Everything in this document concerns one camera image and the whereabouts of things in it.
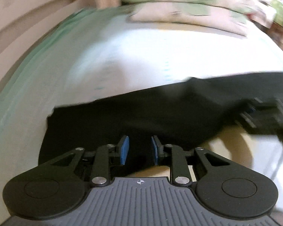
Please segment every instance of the bedsheet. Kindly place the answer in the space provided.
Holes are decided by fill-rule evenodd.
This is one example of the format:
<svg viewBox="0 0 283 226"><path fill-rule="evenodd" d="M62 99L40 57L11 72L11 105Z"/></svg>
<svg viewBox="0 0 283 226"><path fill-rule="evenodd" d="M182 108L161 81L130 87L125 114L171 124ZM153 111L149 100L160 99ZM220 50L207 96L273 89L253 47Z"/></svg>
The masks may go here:
<svg viewBox="0 0 283 226"><path fill-rule="evenodd" d="M0 94L0 223L5 183L37 165L55 106L135 90L258 71L283 71L283 52L256 27L247 37L212 28L130 23L130 6L69 17L21 63Z"/></svg>

